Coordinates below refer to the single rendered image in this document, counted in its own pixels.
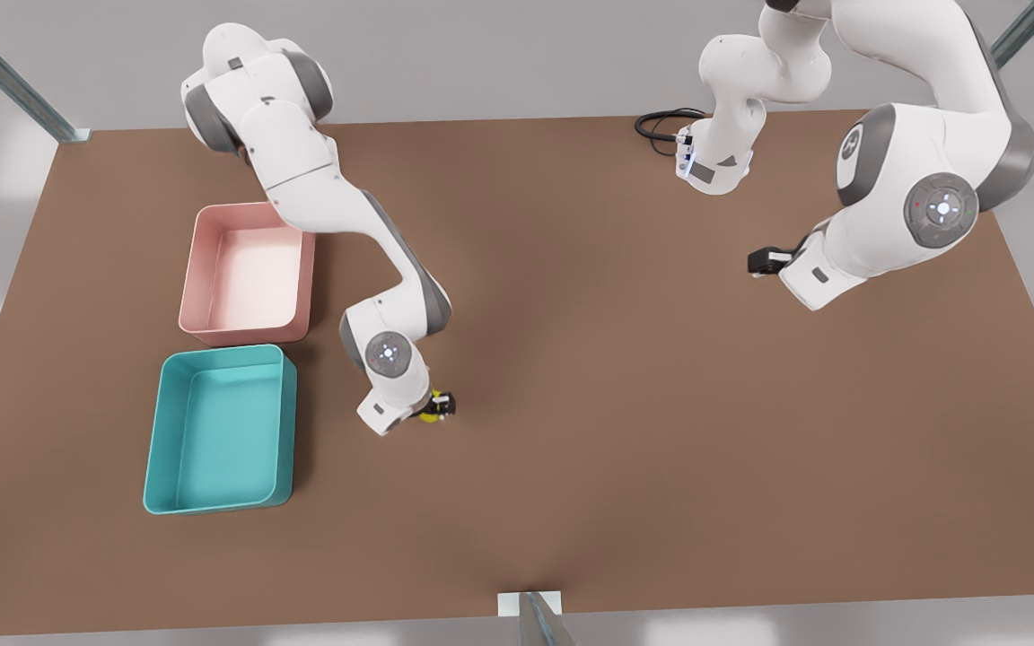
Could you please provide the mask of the teal plastic bin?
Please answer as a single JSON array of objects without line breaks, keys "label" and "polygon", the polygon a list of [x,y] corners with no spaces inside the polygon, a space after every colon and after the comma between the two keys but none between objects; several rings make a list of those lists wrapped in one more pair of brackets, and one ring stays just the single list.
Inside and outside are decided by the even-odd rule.
[{"label": "teal plastic bin", "polygon": [[293,490],[298,371],[276,345],[162,363],[143,506],[197,515],[284,504]]}]

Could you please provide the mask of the pink plastic bin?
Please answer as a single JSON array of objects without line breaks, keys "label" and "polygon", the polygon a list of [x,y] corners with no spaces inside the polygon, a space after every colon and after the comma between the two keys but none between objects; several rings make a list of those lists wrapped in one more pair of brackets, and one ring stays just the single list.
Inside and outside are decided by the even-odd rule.
[{"label": "pink plastic bin", "polygon": [[299,342],[311,327],[315,234],[270,202],[197,212],[178,327],[210,347]]}]

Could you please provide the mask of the silver frame post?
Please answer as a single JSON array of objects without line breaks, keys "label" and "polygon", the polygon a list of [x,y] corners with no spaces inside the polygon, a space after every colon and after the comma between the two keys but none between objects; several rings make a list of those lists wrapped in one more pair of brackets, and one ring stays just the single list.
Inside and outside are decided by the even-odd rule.
[{"label": "silver frame post", "polygon": [[990,47],[990,53],[992,53],[997,68],[1002,69],[1033,37],[1034,0],[1030,0],[1030,3],[1022,9],[1008,28]]},{"label": "silver frame post", "polygon": [[561,592],[504,592],[496,601],[497,616],[518,618],[520,646],[578,646],[564,625]]},{"label": "silver frame post", "polygon": [[91,139],[90,128],[71,126],[68,119],[63,118],[60,111],[50,105],[23,76],[17,74],[16,69],[1,55],[0,91],[58,143],[86,143]]}]

